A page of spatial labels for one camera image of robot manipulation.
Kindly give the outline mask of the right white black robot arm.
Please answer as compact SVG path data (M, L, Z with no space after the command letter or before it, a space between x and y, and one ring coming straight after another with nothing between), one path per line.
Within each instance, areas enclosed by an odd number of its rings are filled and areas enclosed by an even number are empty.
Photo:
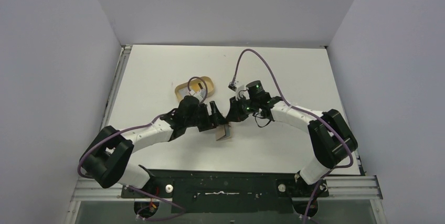
M271 96L261 81L246 86L235 81L228 85L235 92L230 98L226 115L229 122L242 122L250 115L260 116L272 122L295 127L309 135L314 157L296 174L295 189L301 196L308 196L318 182L329 171L338 167L358 147L357 140L338 110L314 111L292 105L283 97Z

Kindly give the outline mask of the beige card holder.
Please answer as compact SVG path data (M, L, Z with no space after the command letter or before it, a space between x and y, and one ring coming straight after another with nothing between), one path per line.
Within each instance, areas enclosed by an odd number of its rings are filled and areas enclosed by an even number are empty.
M231 133L231 125L230 124L219 125L216 127L216 129L215 129L216 141L228 140L231 137L232 137L232 133Z

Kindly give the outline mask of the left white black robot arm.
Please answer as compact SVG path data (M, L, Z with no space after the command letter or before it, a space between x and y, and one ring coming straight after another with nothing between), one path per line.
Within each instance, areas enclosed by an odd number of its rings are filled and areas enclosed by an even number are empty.
M173 141L190 127L203 132L227 123L214 101L205 104L187 95L178 107L156 116L148 124L124 130L110 125L101 129L80 158L77 172L81 177L94 179L102 188L115 184L132 186L140 196L149 197L154 194L156 184L147 168L129 163L133 153Z

